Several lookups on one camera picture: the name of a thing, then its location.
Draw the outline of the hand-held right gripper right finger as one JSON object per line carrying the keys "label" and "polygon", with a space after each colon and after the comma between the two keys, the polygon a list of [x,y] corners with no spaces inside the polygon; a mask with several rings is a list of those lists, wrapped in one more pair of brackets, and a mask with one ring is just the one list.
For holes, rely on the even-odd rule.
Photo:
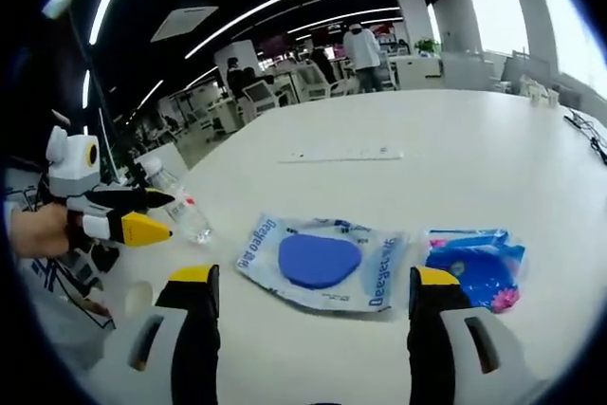
{"label": "hand-held right gripper right finger", "polygon": [[412,404],[521,404],[527,366],[514,334],[474,306],[442,269],[410,271],[407,348]]}

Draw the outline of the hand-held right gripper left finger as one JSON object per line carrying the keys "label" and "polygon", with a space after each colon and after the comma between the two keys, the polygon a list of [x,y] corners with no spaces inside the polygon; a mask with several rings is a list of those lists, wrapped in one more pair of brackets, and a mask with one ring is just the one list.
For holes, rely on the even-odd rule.
{"label": "hand-held right gripper left finger", "polygon": [[131,345],[128,365],[143,378],[137,404],[216,404],[219,265],[172,273]]}

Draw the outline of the person's left hand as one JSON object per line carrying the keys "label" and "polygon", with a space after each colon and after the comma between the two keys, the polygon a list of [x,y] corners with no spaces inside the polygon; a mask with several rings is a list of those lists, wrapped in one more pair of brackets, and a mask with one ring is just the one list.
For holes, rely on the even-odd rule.
{"label": "person's left hand", "polygon": [[83,215],[69,216],[66,206],[57,203],[44,205],[36,212],[21,211],[6,206],[6,229],[10,250],[16,258],[56,258],[74,248],[72,228],[80,228]]}

